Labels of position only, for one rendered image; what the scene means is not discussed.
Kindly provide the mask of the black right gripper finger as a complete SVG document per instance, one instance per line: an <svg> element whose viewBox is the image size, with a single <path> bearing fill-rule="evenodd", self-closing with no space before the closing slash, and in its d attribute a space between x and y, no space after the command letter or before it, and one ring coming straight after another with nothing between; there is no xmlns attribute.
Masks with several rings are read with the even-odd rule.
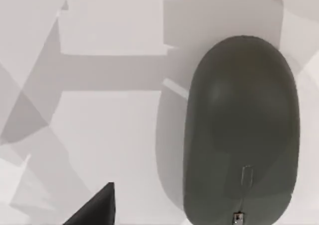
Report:
<svg viewBox="0 0 319 225"><path fill-rule="evenodd" d="M115 183L107 183L62 225L115 225Z"/></svg>

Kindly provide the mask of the dark grey computer mouse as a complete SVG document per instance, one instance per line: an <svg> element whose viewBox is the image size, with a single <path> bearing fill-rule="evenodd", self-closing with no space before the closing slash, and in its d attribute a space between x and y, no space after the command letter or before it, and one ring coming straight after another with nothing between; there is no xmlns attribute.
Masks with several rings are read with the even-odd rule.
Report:
<svg viewBox="0 0 319 225"><path fill-rule="evenodd" d="M190 223L275 225L292 201L299 151L299 98L285 57L256 36L214 45L187 102L182 195Z"/></svg>

